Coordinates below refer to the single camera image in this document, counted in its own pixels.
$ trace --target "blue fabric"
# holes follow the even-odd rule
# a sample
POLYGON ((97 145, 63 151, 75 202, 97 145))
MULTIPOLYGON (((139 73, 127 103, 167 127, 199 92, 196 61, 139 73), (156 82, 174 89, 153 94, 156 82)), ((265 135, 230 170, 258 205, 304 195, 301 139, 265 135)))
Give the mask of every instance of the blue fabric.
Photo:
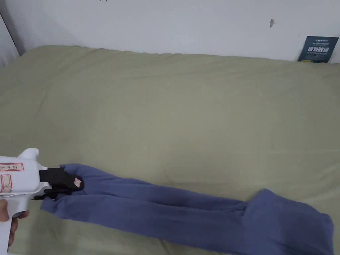
POLYGON ((85 188, 44 199, 62 219, 243 255, 333 255, 333 223, 313 207, 260 191, 251 201, 119 178, 96 168, 65 165, 85 188))

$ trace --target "red label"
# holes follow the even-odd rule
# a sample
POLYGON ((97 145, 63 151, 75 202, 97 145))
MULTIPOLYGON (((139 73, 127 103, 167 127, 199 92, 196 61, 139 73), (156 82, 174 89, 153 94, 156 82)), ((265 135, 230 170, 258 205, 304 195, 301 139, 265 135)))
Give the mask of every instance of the red label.
POLYGON ((78 178, 74 180, 74 185, 76 185, 78 188, 80 187, 80 183, 81 181, 78 178))
POLYGON ((0 163, 1 172, 22 171, 22 170, 23 170, 22 163, 0 163))
POLYGON ((10 174, 1 175, 1 191, 0 193, 11 193, 12 192, 12 177, 10 174))

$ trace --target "mattress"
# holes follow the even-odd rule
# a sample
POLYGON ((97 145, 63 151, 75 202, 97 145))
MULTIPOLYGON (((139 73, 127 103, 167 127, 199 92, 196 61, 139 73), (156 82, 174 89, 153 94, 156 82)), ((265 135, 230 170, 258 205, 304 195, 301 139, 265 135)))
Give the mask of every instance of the mattress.
MULTIPOLYGON (((340 64, 43 46, 0 69, 0 155, 239 200, 267 188, 329 214, 337 254, 339 80, 340 64)), ((213 254, 39 206, 10 252, 213 254)))

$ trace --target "dark blue sign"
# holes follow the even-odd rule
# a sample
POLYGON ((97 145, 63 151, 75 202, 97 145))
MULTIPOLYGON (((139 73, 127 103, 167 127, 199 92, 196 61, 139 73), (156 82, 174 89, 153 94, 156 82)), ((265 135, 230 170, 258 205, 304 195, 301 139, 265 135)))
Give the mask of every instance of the dark blue sign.
POLYGON ((307 36, 298 61, 327 63, 339 37, 307 36))

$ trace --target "hand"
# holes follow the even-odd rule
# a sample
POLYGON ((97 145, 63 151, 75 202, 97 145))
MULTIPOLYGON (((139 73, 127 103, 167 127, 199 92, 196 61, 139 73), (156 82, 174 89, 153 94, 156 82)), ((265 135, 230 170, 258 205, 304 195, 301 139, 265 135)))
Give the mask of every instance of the hand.
MULTIPOLYGON (((22 215, 20 215, 18 218, 23 219, 26 218, 29 215, 29 211, 24 212, 22 215)), ((14 241, 14 233, 18 228, 18 218, 12 219, 11 224, 11 231, 10 231, 10 238, 8 240, 8 247, 10 247, 14 241)), ((5 222, 10 219, 7 211, 7 200, 1 199, 0 200, 0 221, 5 222)))

